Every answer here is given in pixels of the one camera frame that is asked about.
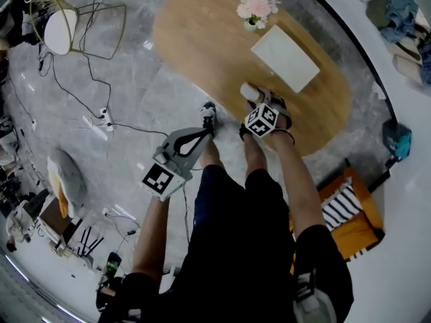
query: white sneaker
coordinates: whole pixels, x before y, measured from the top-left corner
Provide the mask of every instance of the white sneaker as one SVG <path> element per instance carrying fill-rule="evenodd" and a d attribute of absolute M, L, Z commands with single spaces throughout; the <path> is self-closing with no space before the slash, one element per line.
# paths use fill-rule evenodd
<path fill-rule="evenodd" d="M 217 111 L 213 102 L 206 102 L 201 109 L 202 127 L 209 129 L 214 136 L 217 127 Z"/>

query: gold chair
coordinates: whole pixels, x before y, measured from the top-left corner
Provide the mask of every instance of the gold chair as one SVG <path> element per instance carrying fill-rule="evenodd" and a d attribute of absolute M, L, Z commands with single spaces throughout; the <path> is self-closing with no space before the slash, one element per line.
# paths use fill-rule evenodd
<path fill-rule="evenodd" d="M 91 7 L 91 11 L 81 12 L 81 10 L 86 7 Z M 115 8 L 124 9 L 124 18 L 119 41 L 110 57 L 103 57 L 86 52 L 85 41 L 83 48 L 73 48 L 73 37 L 75 36 L 76 25 L 81 15 L 93 13 L 94 16 L 96 12 Z M 45 9 L 49 15 L 43 37 L 39 34 L 36 28 L 36 22 L 34 21 L 34 13 L 38 9 Z M 72 51 L 80 52 L 81 54 L 90 55 L 101 59 L 111 60 L 120 45 L 121 38 L 123 37 L 126 22 L 126 5 L 121 4 L 109 6 L 104 3 L 92 3 L 81 7 L 74 7 L 64 0 L 30 0 L 30 21 L 39 41 L 55 54 L 66 55 L 68 52 Z M 87 25 L 84 32 L 87 32 L 88 28 L 89 26 Z"/>

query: pink flower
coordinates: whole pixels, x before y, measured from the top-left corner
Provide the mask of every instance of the pink flower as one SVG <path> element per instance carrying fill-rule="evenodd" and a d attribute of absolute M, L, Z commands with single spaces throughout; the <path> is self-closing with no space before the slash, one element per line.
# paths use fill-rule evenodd
<path fill-rule="evenodd" d="M 257 17 L 267 17 L 271 13 L 269 0 L 247 0 L 245 6 Z"/>
<path fill-rule="evenodd" d="M 248 19 L 251 18 L 252 13 L 250 12 L 250 10 L 248 9 L 247 5 L 241 3 L 238 8 L 236 9 L 237 14 L 242 18 L 242 19 Z"/>

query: striped cushion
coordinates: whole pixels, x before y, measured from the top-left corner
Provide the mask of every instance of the striped cushion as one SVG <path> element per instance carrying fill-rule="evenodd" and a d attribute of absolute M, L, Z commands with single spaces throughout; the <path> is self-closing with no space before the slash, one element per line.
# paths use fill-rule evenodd
<path fill-rule="evenodd" d="M 347 260 L 345 260 L 346 262 L 351 262 L 354 261 L 355 259 L 357 259 L 359 256 L 362 256 L 363 254 L 365 254 L 366 252 L 368 252 L 368 250 L 366 248 L 359 250 L 357 253 L 355 253 L 353 256 L 349 257 Z"/>
<path fill-rule="evenodd" d="M 322 203 L 322 211 L 329 231 L 362 211 L 362 205 L 352 188 L 352 178 L 348 178 L 335 194 Z"/>

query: fiducial marker cube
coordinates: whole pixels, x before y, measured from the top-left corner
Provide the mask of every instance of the fiducial marker cube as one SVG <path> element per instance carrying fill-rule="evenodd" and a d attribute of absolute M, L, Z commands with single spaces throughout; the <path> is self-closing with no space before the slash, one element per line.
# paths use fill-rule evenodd
<path fill-rule="evenodd" d="M 258 137 L 264 137 L 275 129 L 279 112 L 265 103 L 260 104 L 245 118 L 245 127 Z"/>

